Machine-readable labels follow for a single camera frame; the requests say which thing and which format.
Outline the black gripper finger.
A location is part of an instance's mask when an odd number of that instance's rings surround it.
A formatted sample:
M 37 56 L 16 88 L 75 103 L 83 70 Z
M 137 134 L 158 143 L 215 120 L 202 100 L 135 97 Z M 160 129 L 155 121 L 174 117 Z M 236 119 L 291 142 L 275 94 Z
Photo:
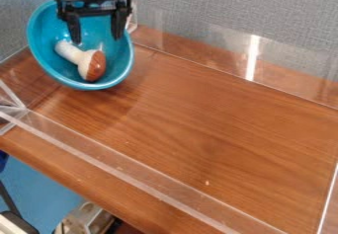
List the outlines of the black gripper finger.
M 128 18 L 128 9 L 120 8 L 112 12 L 111 16 L 111 32 L 113 39 L 119 39 L 124 34 L 125 24 Z
M 80 44 L 80 22 L 76 14 L 68 14 L 65 17 L 67 27 L 69 31 L 71 40 L 75 44 Z

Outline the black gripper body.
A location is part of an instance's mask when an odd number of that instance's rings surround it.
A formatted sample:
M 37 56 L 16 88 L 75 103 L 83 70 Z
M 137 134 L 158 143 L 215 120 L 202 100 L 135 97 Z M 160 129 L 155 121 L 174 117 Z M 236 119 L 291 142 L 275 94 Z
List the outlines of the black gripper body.
M 77 17 L 113 15 L 125 20 L 132 13 L 132 0 L 56 0 L 56 15 L 65 20 Z

